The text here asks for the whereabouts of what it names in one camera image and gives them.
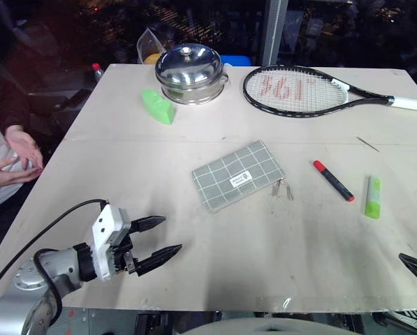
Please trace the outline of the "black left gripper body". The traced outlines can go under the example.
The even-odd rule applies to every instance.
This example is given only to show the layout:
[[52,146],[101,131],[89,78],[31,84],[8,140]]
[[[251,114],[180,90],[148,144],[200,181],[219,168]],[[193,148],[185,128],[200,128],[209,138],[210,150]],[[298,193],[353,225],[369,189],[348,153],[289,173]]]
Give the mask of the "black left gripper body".
[[138,260],[133,257],[133,244],[130,234],[138,232],[140,228],[140,220],[131,221],[131,228],[124,233],[121,241],[111,247],[114,269],[116,273],[127,271],[129,274],[136,272],[136,263]]

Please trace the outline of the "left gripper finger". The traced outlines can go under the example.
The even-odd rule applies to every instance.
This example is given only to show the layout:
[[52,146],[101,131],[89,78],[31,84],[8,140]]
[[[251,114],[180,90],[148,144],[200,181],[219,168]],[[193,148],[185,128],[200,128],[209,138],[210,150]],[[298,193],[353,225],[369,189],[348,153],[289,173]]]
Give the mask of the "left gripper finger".
[[153,252],[148,258],[136,261],[136,274],[142,276],[164,265],[174,257],[182,248],[181,244],[168,246]]
[[152,228],[156,227],[165,220],[165,216],[148,216],[145,218],[139,218],[137,220],[131,221],[129,233],[132,234],[135,232],[144,232],[147,230],[151,230]]

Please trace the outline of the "person's right hand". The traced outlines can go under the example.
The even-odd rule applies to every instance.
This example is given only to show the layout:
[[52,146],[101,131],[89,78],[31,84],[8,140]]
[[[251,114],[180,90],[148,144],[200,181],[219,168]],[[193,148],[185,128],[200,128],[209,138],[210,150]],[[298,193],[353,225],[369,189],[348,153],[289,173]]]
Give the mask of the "person's right hand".
[[13,184],[21,184],[39,177],[43,169],[41,167],[33,167],[23,171],[5,171],[6,166],[15,162],[15,158],[6,158],[0,161],[0,187]]

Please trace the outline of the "person's left hand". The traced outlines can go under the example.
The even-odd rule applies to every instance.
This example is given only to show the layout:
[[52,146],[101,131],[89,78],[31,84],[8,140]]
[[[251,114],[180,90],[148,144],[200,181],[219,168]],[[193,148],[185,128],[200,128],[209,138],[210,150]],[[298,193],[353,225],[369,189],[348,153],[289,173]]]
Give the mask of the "person's left hand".
[[24,131],[21,125],[9,126],[4,137],[9,147],[20,159],[23,170],[27,169],[29,163],[34,168],[43,169],[43,155],[36,141]]

